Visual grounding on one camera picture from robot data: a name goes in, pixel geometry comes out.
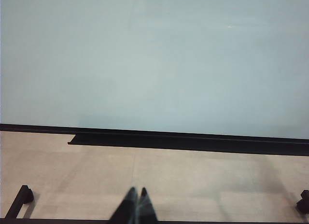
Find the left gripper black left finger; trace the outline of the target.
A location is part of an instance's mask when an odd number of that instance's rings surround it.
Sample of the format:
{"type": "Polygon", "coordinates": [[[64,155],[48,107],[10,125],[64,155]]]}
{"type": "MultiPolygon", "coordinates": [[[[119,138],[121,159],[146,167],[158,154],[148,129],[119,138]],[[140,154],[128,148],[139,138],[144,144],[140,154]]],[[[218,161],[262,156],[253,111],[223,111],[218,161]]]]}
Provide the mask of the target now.
{"type": "Polygon", "coordinates": [[[135,187],[131,187],[112,215],[113,221],[135,221],[138,194],[135,187]]]}

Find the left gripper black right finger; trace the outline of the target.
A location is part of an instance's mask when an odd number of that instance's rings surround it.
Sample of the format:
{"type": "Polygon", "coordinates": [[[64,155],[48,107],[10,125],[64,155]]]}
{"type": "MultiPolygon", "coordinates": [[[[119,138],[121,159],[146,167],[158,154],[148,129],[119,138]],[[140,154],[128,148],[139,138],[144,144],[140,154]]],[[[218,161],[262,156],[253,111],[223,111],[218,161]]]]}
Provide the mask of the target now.
{"type": "Polygon", "coordinates": [[[145,187],[138,202],[138,221],[158,221],[156,212],[145,187]]]}

